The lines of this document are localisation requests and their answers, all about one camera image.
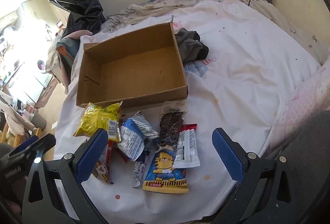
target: snack pile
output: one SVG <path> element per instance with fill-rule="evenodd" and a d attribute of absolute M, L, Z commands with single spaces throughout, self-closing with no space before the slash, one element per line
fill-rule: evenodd
<path fill-rule="evenodd" d="M 121 119 L 120 107 L 121 103 L 106 108 L 89 103 L 74 134 L 91 136 L 98 128 L 108 132 L 108 145 L 93 175 L 106 183 L 115 183 L 110 177 L 111 154 L 115 149 L 125 162 L 134 162 L 132 187 L 137 188 L 143 182 L 145 191 L 188 193 L 186 169 L 200 166 L 200 161 L 195 135 L 197 124 L 183 124 L 184 114 L 188 112 L 185 100 L 163 103 L 159 132 L 141 111 Z"/>

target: mattress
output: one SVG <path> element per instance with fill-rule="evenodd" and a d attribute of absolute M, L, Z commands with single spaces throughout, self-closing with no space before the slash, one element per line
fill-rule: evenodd
<path fill-rule="evenodd" d="M 269 19 L 238 0 L 202 1 L 194 7 L 150 17 L 111 34 L 81 38 L 79 74 L 84 43 L 101 42 L 174 16 L 174 29 L 195 30 L 209 47 L 207 59 L 184 65 L 188 82 L 188 113 L 184 123 L 196 123 L 201 166 L 187 170 L 188 194 L 160 194 L 131 188 L 134 164 L 113 154 L 108 185 L 91 176 L 82 183 L 86 193 L 109 223 L 181 223 L 215 213 L 235 186 L 212 146 L 211 135 L 222 127 L 245 151 L 262 155 L 271 139 L 277 114 L 283 113 L 295 88 L 320 65 L 293 38 Z M 73 137 L 84 110 L 75 105 L 75 78 L 60 112 L 54 159 L 74 152 L 86 139 Z M 159 130 L 160 108 L 143 111 Z M 70 216 L 77 218 L 64 189 L 58 189 Z"/>

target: cardboard box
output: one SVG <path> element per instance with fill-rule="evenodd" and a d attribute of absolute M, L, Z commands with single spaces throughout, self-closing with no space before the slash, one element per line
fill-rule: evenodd
<path fill-rule="evenodd" d="M 85 44 L 77 105 L 142 107 L 184 99 L 188 87 L 171 23 Z"/>

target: textured blue pad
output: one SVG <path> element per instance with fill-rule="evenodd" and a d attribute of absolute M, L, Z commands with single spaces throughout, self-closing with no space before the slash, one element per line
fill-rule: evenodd
<path fill-rule="evenodd" d="M 78 183 L 82 183 L 90 177 L 90 174 L 92 173 L 95 164 L 100 159 L 107 143 L 108 133 L 107 131 L 102 130 L 77 163 L 75 179 Z"/>
<path fill-rule="evenodd" d="M 38 137 L 36 135 L 31 136 L 29 139 L 25 140 L 22 144 L 17 146 L 17 148 L 16 148 L 17 152 L 20 152 L 20 151 L 26 149 L 28 146 L 30 146 L 37 140 L 38 140 Z"/>
<path fill-rule="evenodd" d="M 212 133 L 212 144 L 219 154 L 232 180 L 242 183 L 245 174 L 243 163 L 217 129 L 215 129 Z"/>

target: white cloth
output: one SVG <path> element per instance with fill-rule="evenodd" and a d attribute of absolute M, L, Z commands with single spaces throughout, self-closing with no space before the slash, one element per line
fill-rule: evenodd
<path fill-rule="evenodd" d="M 150 17 L 111 34 L 83 36 L 76 72 L 79 74 L 82 44 L 100 42 L 136 29 L 171 20 L 174 26 L 195 30 L 210 49 L 208 59 L 184 66 L 189 87 L 184 123 L 197 123 L 196 139 L 201 165 L 187 170 L 188 194 L 159 194 L 131 188 L 134 164 L 114 154 L 114 185 L 93 176 L 83 187 L 109 223 L 180 223 L 215 213 L 233 181 L 212 146 L 211 135 L 222 127 L 246 151 L 262 154 L 267 138 L 294 89 L 320 65 L 293 38 L 269 19 L 238 0 L 205 0 L 194 7 Z M 75 105 L 77 78 L 69 86 L 55 133 L 54 158 L 74 152 L 85 137 L 73 137 L 84 109 Z M 159 130 L 160 107 L 143 111 Z M 73 210 L 64 193 L 67 211 Z"/>

